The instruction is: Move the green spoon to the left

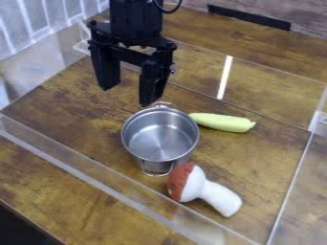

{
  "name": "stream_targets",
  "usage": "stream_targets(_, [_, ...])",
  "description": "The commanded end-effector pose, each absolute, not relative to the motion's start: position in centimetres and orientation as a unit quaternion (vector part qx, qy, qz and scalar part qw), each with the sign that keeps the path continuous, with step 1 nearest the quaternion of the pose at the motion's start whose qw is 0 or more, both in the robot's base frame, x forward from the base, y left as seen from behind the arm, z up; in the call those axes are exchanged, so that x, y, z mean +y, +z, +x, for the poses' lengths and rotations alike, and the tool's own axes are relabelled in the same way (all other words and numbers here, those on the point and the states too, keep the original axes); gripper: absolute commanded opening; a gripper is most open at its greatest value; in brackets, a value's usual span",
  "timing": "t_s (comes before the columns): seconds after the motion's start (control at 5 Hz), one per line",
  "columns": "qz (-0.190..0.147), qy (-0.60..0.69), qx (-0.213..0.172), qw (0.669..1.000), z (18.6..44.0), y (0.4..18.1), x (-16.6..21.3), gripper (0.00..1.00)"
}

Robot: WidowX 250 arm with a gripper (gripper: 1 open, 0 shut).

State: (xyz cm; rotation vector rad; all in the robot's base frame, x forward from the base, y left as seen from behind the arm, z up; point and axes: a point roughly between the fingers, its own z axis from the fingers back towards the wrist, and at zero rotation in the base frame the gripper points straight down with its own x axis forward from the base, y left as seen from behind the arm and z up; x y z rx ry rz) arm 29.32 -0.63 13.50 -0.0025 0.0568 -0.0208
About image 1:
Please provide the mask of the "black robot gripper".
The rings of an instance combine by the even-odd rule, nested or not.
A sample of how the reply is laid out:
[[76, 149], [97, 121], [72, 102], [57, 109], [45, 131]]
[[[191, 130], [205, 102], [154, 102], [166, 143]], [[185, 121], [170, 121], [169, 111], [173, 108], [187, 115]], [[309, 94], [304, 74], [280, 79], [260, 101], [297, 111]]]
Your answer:
[[146, 60], [132, 47], [153, 48], [157, 60], [170, 60], [176, 44], [162, 36], [164, 0], [109, 0], [109, 20], [90, 20], [89, 52], [97, 83], [104, 91], [120, 83], [120, 61], [140, 58], [138, 104], [145, 107], [164, 94], [173, 63]]

